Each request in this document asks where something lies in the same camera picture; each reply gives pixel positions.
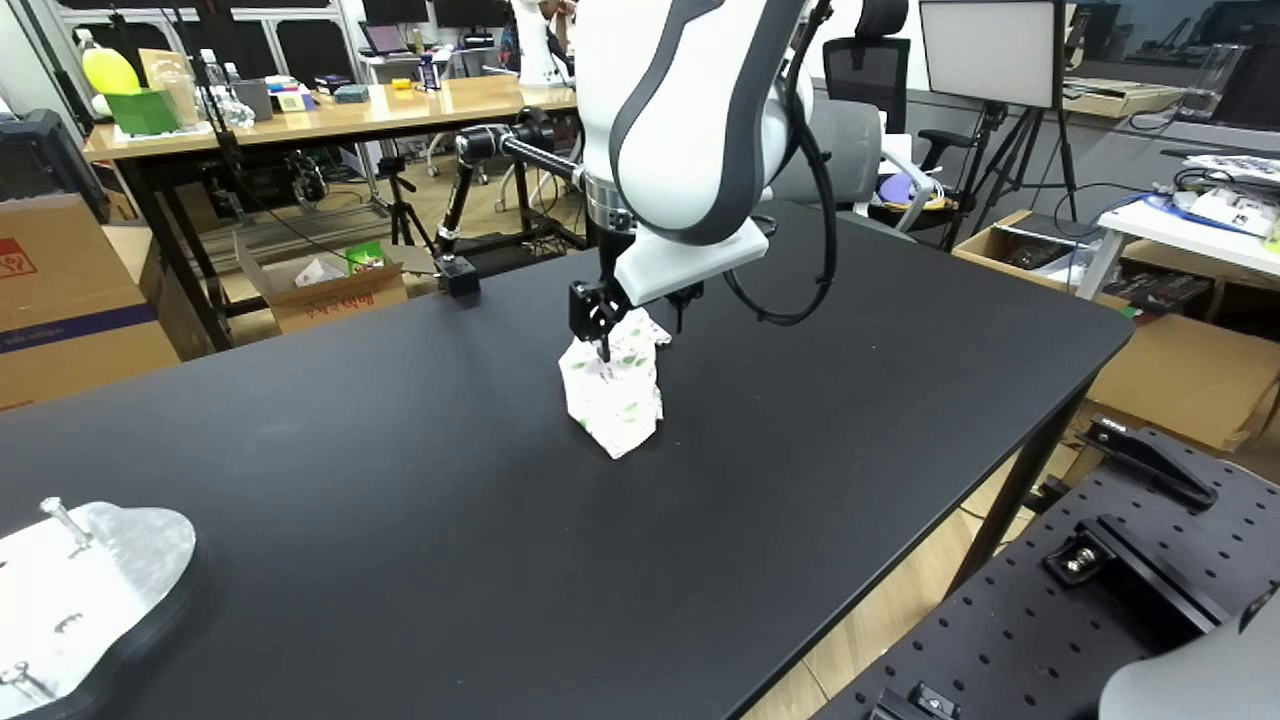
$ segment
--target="table leg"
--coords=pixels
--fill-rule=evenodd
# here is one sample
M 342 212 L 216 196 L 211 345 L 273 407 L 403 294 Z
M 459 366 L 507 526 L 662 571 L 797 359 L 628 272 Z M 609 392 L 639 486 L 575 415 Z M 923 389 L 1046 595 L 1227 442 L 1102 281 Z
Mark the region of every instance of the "table leg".
M 1079 204 L 1078 204 L 1078 154 L 1071 154 L 1071 125 L 1067 125 L 1067 113 L 1061 109 L 1058 113 L 1058 154 L 1065 159 L 1065 184 L 1067 184 L 1067 204 L 1071 204 L 1071 226 L 1079 226 Z
M 1092 301 L 1092 298 L 1107 286 L 1107 278 L 1113 278 L 1113 270 L 1117 270 L 1117 260 L 1119 260 L 1119 247 L 1125 247 L 1125 237 L 1119 237 L 1119 232 L 1107 232 L 1107 237 L 1097 246 L 1092 263 L 1085 270 L 1085 278 L 1079 278 L 1079 286 L 1078 286 L 1078 298 Z
M 959 571 L 947 589 L 947 595 L 978 571 L 983 567 L 999 541 L 1008 538 L 1011 518 L 1026 510 L 1028 492 L 1036 489 L 1058 442 L 1065 436 L 1067 420 L 1078 415 L 1085 389 L 1071 392 L 1036 434 L 1034 442 L 1016 452 L 1011 472 L 1004 475 L 999 495 L 987 510 L 983 530 L 978 534 L 978 541 L 970 546 Z
M 196 270 L 201 270 L 206 290 L 216 290 L 211 255 L 208 255 L 208 247 L 201 246 L 201 232 L 196 232 L 188 210 L 177 200 L 174 187 L 164 187 L 160 200 L 164 200 L 164 212 L 177 222 L 177 232 L 188 242 L 188 253 L 194 253 L 194 260 L 196 260 Z
M 120 165 L 120 176 L 131 187 L 135 210 L 154 226 L 160 260 L 174 270 L 177 286 L 194 301 L 208 345 L 220 352 L 233 348 L 229 327 L 220 321 L 220 309 L 208 301 L 206 281 L 194 272 L 188 247 L 182 246 L 182 232 L 170 226 L 170 212 L 164 212 L 156 187 L 149 184 L 149 172 L 141 165 Z
M 526 176 L 526 159 L 517 156 L 517 200 L 520 200 L 520 237 L 529 237 L 533 242 L 533 222 L 529 222 L 529 176 Z
M 1046 127 L 1046 113 L 1036 109 L 1034 113 L 1034 127 L 1028 127 L 1028 154 L 1016 159 L 1016 187 L 1026 187 L 1028 184 L 1028 168 L 1034 168 L 1034 156 L 1036 156 L 1036 145 L 1042 145 L 1042 127 Z

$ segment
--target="floor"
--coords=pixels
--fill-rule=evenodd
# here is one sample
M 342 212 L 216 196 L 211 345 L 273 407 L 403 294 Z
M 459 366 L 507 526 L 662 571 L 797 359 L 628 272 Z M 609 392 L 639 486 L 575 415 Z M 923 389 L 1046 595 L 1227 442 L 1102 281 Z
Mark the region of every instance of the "floor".
M 424 227 L 440 227 L 445 204 L 453 196 L 453 165 L 413 165 L 410 182 L 416 182 L 416 196 L 413 204 L 419 210 Z M 552 212 L 562 226 L 575 226 L 580 227 L 580 204 L 573 196 L 562 194 L 557 182 L 533 182 L 535 184 L 535 204 L 544 212 Z M 368 187 L 365 184 L 348 184 L 348 187 L 332 187 L 328 204 L 338 212 L 344 210 L 365 210 Z M 280 212 L 283 226 L 280 227 L 300 227 L 313 226 L 300 212 Z M 483 237 L 483 232 L 514 232 L 517 212 L 514 212 L 514 187 L 505 184 L 505 176 L 481 184 L 468 200 L 468 217 L 463 217 L 463 232 L 468 237 Z M 123 260 L 141 272 L 141 237 L 145 232 L 128 232 L 117 227 L 107 232 L 117 242 L 117 247 L 123 253 Z M 229 242 L 211 242 L 208 246 L 216 263 L 223 263 L 223 281 L 233 298 L 249 298 L 257 294 L 245 272 L 236 272 L 236 247 Z M 410 278 L 413 294 L 432 294 L 432 286 L 424 278 Z M 273 313 L 252 313 L 241 315 L 233 325 L 236 342 L 259 342 L 259 338 L 277 338 L 277 321 Z M 1071 452 L 1061 448 L 1053 458 L 1053 475 L 1061 475 L 1067 469 Z M 983 480 L 965 505 L 959 511 L 952 511 L 899 567 L 894 567 L 885 575 L 885 586 L 866 595 L 772 692 L 765 692 L 755 700 L 755 710 L 748 711 L 751 720 L 801 720 L 820 711 L 846 684 L 851 684 L 879 652 L 888 652 L 913 625 L 920 625 L 943 595 L 943 589 L 952 586 L 952 571 L 959 567 L 965 549 L 972 546 L 999 480 L 1004 480 L 1008 466 Z

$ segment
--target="chair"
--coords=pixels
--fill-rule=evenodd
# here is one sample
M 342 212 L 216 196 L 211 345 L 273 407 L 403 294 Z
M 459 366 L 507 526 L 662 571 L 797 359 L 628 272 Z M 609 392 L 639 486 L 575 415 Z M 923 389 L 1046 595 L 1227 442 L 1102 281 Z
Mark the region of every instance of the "chair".
M 913 39 L 894 38 L 905 30 L 905 21 L 907 21 L 907 0 L 869 0 L 858 32 L 824 44 L 827 95 L 879 109 L 888 136 L 907 131 Z M 943 131 L 943 127 L 923 127 L 920 139 L 927 139 L 923 165 L 913 165 L 913 145 L 907 147 L 885 145 L 885 159 L 896 165 L 915 187 L 915 200 L 896 222 L 899 232 L 907 232 L 927 210 L 927 200 L 939 196 L 939 184 L 927 172 L 939 168 L 943 154 L 978 145 L 978 136 Z
M 879 172 L 879 113 L 871 103 L 838 103 L 824 87 L 811 87 L 811 113 L 807 127 L 816 136 L 816 147 L 827 156 L 827 176 L 841 210 L 858 210 L 871 200 L 875 172 Z M 797 154 L 778 182 L 767 184 L 772 200 L 789 204 L 816 204 L 820 194 L 811 184 L 807 159 Z M 907 232 L 896 232 L 888 226 L 866 222 L 858 212 L 841 212 L 841 226 L 869 227 L 875 237 L 907 242 Z

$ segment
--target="black table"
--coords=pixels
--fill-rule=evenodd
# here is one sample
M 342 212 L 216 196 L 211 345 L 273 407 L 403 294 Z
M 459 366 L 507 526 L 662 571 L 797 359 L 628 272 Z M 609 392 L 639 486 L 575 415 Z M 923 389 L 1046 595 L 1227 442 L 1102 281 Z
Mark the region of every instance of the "black table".
M 797 304 L 816 217 L 782 227 L 744 286 Z M 1016 505 L 1127 338 L 952 255 L 841 247 L 804 327 L 707 290 L 667 357 L 673 420 L 621 466 L 552 368 L 575 255 L 476 309 L 413 301 L 0 415 L 0 534 L 44 492 L 196 519 L 188 618 L 123 675 L 120 720 L 739 711 L 1034 442 Z

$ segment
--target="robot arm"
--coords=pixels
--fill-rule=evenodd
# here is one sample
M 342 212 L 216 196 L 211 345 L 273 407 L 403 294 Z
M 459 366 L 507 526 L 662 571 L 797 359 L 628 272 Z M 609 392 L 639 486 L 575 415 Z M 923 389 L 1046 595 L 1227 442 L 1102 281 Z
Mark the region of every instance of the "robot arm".
M 767 253 L 751 226 L 791 147 L 782 83 L 807 0 L 589 0 L 575 32 L 585 187 L 628 304 Z

